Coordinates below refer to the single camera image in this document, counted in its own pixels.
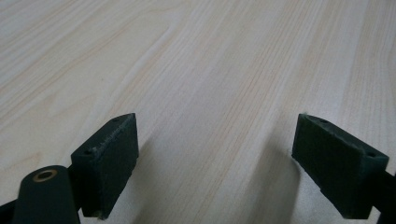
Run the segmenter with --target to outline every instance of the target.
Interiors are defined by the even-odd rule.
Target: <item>black plastic block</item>
[[[345,218],[366,219],[389,157],[327,120],[300,114],[292,157]]]
[[[134,114],[110,120],[71,155],[84,217],[109,216],[138,156]]]
[[[21,182],[13,224],[77,224],[77,209],[65,167],[38,169]]]

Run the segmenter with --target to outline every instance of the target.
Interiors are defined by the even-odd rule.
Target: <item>dark green plastic part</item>
[[[71,155],[84,217],[109,216],[139,156],[134,114],[110,120]]]
[[[368,218],[387,155],[327,120],[300,114],[292,157],[344,218]]]
[[[69,173],[65,167],[47,166],[22,180],[12,223],[79,223]]]

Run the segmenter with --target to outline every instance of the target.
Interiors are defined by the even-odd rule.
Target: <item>screw hole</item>
[[[58,174],[58,172],[56,170],[46,170],[46,171],[42,171],[42,172],[36,174],[33,177],[33,180],[37,183],[44,182],[46,180],[52,179],[57,174]]]
[[[84,151],[84,155],[91,155],[91,154],[94,153],[96,150],[97,150],[96,147],[90,147],[90,148],[88,148],[88,149],[86,149],[86,150]]]

